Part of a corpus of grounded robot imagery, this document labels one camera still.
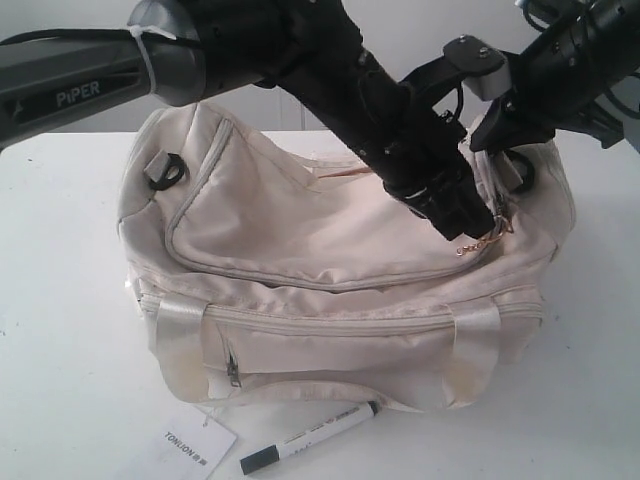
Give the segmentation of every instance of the marker pen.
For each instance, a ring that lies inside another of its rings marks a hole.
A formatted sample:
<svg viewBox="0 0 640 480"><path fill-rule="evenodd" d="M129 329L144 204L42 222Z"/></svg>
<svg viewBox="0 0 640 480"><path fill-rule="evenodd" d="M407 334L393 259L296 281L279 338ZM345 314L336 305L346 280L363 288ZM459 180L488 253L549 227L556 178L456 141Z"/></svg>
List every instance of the marker pen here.
<svg viewBox="0 0 640 480"><path fill-rule="evenodd" d="M240 466L245 475L249 475L261 468L276 463L283 458L334 437L339 433L349 430L362 422L375 417L378 414L378 405L375 402L363 403L353 407L337 417L331 418L320 425L302 432L282 443L276 443L264 450L254 453L240 460Z"/></svg>

